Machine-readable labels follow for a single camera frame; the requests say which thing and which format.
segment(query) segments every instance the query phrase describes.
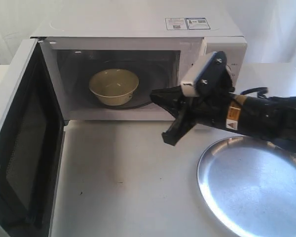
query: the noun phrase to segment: microwave label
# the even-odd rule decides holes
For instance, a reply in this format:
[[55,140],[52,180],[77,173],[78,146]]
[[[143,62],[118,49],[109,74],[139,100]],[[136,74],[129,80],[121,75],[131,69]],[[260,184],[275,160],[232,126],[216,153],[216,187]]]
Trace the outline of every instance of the microwave label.
[[166,25],[169,31],[187,30],[185,18],[166,18]]
[[186,18],[187,28],[189,30],[210,30],[205,17]]

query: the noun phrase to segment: warning sticker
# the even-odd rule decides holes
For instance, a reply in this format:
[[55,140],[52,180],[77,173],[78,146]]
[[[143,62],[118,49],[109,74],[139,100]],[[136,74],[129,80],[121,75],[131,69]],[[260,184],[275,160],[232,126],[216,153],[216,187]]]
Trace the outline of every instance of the warning sticker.
[[167,30],[187,30],[185,18],[166,18]]
[[186,18],[186,23],[189,30],[210,30],[205,17]]
[[227,118],[226,118],[226,128],[232,130],[238,130],[238,121],[241,114],[241,106],[247,99],[244,95],[236,95],[235,100],[238,102],[232,101],[230,103]]

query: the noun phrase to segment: yellow bowl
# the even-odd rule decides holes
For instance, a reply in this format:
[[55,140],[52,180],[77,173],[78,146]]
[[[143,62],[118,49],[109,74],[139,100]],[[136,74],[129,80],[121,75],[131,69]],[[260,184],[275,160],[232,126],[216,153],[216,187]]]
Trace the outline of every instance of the yellow bowl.
[[90,82],[90,90],[99,100],[110,106],[127,103],[139,84],[138,77],[124,69],[108,69],[95,74]]

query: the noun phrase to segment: silver plate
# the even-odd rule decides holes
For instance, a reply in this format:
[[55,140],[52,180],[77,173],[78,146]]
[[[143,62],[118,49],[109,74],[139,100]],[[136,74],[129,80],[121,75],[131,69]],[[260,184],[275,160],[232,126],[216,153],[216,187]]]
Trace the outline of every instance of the silver plate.
[[296,154],[226,138],[202,154],[197,179],[210,210],[235,234],[296,237]]

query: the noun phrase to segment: microwave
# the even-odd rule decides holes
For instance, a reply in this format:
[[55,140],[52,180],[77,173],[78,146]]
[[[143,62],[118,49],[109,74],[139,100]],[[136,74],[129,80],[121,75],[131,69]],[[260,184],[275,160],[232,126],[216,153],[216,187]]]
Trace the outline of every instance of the microwave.
[[[173,120],[151,103],[151,90],[179,85],[213,51],[226,53],[236,84],[246,48],[215,1],[66,1],[22,41],[0,84],[0,228],[49,235],[70,120]],[[139,86],[129,102],[109,107],[88,84],[112,68],[133,72]]]

